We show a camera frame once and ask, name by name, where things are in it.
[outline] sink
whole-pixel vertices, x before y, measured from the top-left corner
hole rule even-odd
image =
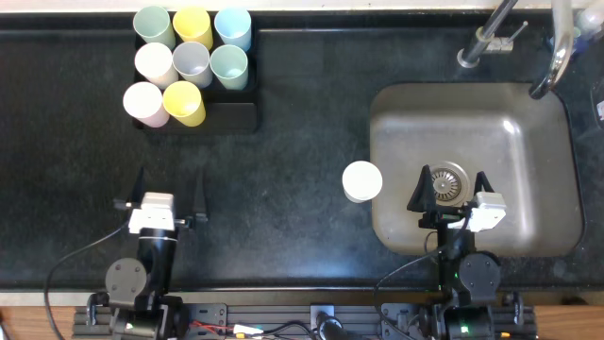
[[[506,201],[506,216],[476,235],[499,256],[557,256],[583,232],[566,111],[553,93],[529,97],[529,84],[400,84],[371,106],[371,162],[383,176],[373,200],[377,237],[390,250],[424,253],[430,232],[408,212],[423,165],[442,205],[472,199],[484,171]],[[436,237],[428,238],[428,249]]]

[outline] white cup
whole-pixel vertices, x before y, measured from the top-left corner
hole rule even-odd
[[[147,80],[165,90],[178,81],[178,72],[172,66],[172,52],[159,42],[151,42],[139,49],[134,66]]]
[[[161,91],[146,81],[135,83],[126,90],[124,109],[151,128],[159,128],[170,119],[170,114],[163,108]]]
[[[354,203],[362,203],[379,194],[382,177],[379,169],[369,161],[355,161],[342,174],[344,194]]]
[[[211,84],[210,52],[200,42],[184,42],[180,44],[172,55],[174,68],[187,81],[200,88]]]
[[[235,45],[222,45],[210,57],[211,71],[228,90],[242,90],[247,85],[247,55]]]
[[[247,52],[252,46],[252,18],[243,8],[225,8],[216,14],[214,27],[226,44]]]
[[[139,10],[134,15],[132,25],[147,43],[163,43],[170,49],[176,45],[170,15],[164,8],[149,6]]]

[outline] wooden table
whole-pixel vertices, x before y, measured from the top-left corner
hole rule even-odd
[[[56,340],[43,307],[0,307],[11,340]],[[69,339],[75,309],[54,307],[53,316],[61,333]],[[585,340],[604,338],[604,306],[538,306],[541,340]]]

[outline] sink drain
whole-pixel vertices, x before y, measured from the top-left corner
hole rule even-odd
[[[453,206],[467,196],[469,177],[459,165],[451,161],[442,161],[430,166],[434,195],[441,205]]]

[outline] faucet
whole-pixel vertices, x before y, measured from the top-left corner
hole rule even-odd
[[[485,52],[495,38],[495,32],[503,20],[510,14],[518,0],[503,0],[493,12],[484,27],[479,27],[467,48],[463,48],[457,55],[461,66],[472,68],[478,66],[480,55]],[[541,99],[556,86],[573,52],[574,26],[573,10],[569,0],[551,0],[552,17],[554,21],[554,51],[547,72],[543,80],[532,84],[528,94],[533,99]]]

